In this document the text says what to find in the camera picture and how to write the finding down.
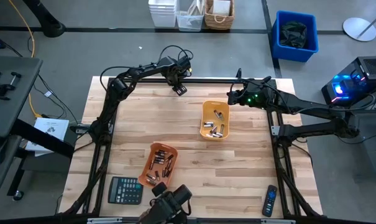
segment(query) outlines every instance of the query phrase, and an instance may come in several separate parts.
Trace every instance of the round white base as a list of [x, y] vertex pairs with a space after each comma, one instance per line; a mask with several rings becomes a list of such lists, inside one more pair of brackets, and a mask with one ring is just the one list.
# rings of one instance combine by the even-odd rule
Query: round white base
[[370, 41], [376, 37], [376, 29], [371, 26], [364, 34], [360, 37], [359, 34], [363, 32], [370, 25], [370, 22], [361, 18], [349, 18], [344, 21], [342, 28], [349, 37], [359, 41]]

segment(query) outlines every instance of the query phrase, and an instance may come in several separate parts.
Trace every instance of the blue bin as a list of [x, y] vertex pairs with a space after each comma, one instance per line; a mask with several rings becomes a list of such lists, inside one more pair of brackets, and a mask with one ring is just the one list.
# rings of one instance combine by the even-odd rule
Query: blue bin
[[[302, 22], [306, 25], [309, 49], [280, 45], [280, 28], [290, 21]], [[313, 15], [298, 12], [278, 11], [276, 21], [272, 27], [272, 57], [297, 62], [307, 62], [309, 58], [318, 52], [318, 34], [316, 31], [316, 18]]]

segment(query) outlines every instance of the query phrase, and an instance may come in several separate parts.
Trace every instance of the black calculator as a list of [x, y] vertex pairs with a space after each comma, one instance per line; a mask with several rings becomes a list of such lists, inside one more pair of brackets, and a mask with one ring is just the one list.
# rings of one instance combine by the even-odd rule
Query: black calculator
[[143, 189], [137, 178], [113, 177], [109, 188], [108, 203], [139, 205]]

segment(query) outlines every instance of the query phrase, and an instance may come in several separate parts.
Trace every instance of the orange container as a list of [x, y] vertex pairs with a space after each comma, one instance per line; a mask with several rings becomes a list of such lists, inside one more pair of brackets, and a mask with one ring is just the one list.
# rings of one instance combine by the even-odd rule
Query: orange container
[[[222, 113], [224, 120], [219, 119], [214, 110], [218, 113]], [[203, 138], [213, 141], [220, 141], [226, 139], [229, 135], [229, 105], [225, 102], [220, 101], [205, 101], [203, 103], [203, 113], [201, 115], [201, 127], [200, 134]], [[214, 122], [214, 126], [217, 126], [217, 132], [221, 131], [221, 125], [224, 125], [223, 136], [221, 138], [209, 137], [207, 134], [210, 134], [212, 128], [205, 128], [204, 122]]]
[[[152, 160], [155, 159], [155, 152], [157, 152], [159, 150], [163, 150], [163, 151], [167, 152], [167, 154], [165, 154], [165, 158], [168, 158], [169, 156], [173, 155], [173, 157], [171, 159], [172, 162], [171, 162], [170, 168], [169, 168], [169, 170], [171, 170], [171, 173], [170, 173], [170, 175], [168, 175], [168, 177], [162, 177], [163, 167], [166, 168], [166, 166], [168, 165], [167, 162], [164, 162], [164, 164], [154, 163], [152, 170], [149, 169], [150, 164], [152, 163]], [[161, 143], [153, 143], [150, 146], [150, 155], [148, 157], [148, 160], [146, 161], [146, 165], [144, 167], [144, 170], [142, 171], [142, 174], [138, 177], [139, 182], [144, 186], [153, 188], [154, 186], [149, 184], [146, 181], [146, 179], [150, 179], [149, 177], [146, 176], [146, 174], [150, 174], [150, 175], [156, 177], [155, 171], [157, 171], [158, 175], [160, 176], [160, 180], [152, 180], [152, 181], [156, 182], [156, 184], [164, 182], [164, 184], [166, 186], [168, 186], [168, 183], [170, 183], [171, 176], [174, 172], [174, 166], [175, 166], [175, 162], [177, 161], [177, 157], [178, 157], [178, 151], [174, 147], [167, 146], [167, 145], [164, 145], [164, 144], [161, 144]]]

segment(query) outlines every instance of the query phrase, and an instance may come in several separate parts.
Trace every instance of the paper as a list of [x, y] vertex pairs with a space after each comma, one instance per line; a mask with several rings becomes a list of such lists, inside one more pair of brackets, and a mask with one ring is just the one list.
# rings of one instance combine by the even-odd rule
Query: paper
[[[63, 141], [63, 139], [65, 138], [66, 130], [68, 129], [68, 125], [69, 120], [37, 118], [34, 127]], [[43, 146], [39, 146], [38, 144], [32, 143], [30, 141], [26, 145], [26, 150], [34, 151], [36, 156], [41, 156], [42, 154], [52, 152], [51, 150], [48, 150]]]
[[189, 16], [202, 16], [203, 9], [204, 9], [204, 1], [201, 0], [193, 0], [192, 4], [188, 9]]
[[229, 16], [230, 10], [230, 0], [214, 0], [213, 6], [210, 9], [210, 13], [219, 16]]

